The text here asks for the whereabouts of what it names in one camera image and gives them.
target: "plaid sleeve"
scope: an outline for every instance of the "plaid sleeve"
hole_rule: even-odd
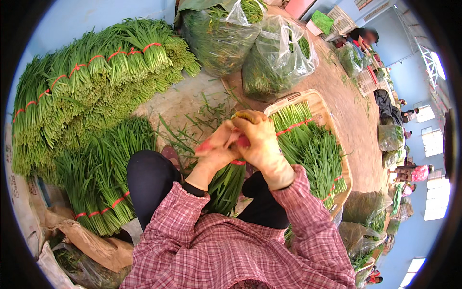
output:
[[[297,177],[288,188],[273,191],[276,201],[286,209],[295,234],[292,248],[308,266],[347,288],[354,286],[354,270],[330,214],[310,193],[305,169],[293,165]]]
[[[209,200],[208,194],[204,197],[188,194],[178,182],[174,182],[146,226],[144,238],[148,240],[164,237],[189,247],[194,238],[194,226]]]

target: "black shirt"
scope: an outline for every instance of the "black shirt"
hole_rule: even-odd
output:
[[[353,40],[358,41],[358,37],[364,37],[366,34],[366,28],[355,28],[350,32],[350,37],[353,38]]]

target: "hand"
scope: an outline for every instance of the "hand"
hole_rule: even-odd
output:
[[[238,111],[231,119],[248,138],[249,144],[237,142],[237,149],[246,161],[257,167],[272,191],[288,187],[295,172],[279,149],[274,124],[259,111]]]
[[[197,165],[185,179],[190,185],[208,191],[213,176],[232,160],[241,157],[233,144],[239,138],[231,121],[225,121],[218,129],[196,149],[199,157]]]

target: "window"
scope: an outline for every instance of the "window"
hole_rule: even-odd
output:
[[[422,135],[422,141],[425,147],[425,156],[430,157],[443,153],[443,134],[440,129]]]
[[[425,258],[414,258],[414,259],[412,259],[412,262],[409,265],[409,269],[407,270],[407,273],[404,276],[404,279],[401,282],[401,285],[400,285],[399,289],[404,289],[406,286],[409,285],[409,283],[412,281],[415,274],[420,270],[420,268],[422,267],[424,262],[425,262]]]
[[[371,19],[372,17],[376,16],[380,11],[382,11],[383,9],[387,8],[389,5],[389,3],[385,3],[383,4],[382,6],[380,6],[379,8],[375,9],[374,11],[372,11],[371,13],[367,14],[365,17],[364,17],[364,21],[368,21],[369,19]]]
[[[449,203],[450,191],[451,184],[449,180],[444,177],[427,181],[425,221],[444,218]]]
[[[426,122],[427,120],[434,119],[435,114],[433,113],[433,110],[430,107],[430,105],[425,105],[425,106],[419,107],[419,113],[416,114],[416,117],[417,117],[418,123],[423,123],[423,122]]]
[[[433,131],[432,127],[428,127],[428,128],[425,128],[425,129],[422,129],[422,135],[426,135],[426,134],[429,134]]]
[[[363,9],[367,4],[371,3],[373,0],[354,0],[354,3],[356,4],[356,7],[361,10]]]

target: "woman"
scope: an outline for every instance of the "woman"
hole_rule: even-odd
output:
[[[395,169],[398,174],[398,182],[419,182],[427,179],[428,174],[433,172],[433,165],[423,166],[399,166]]]

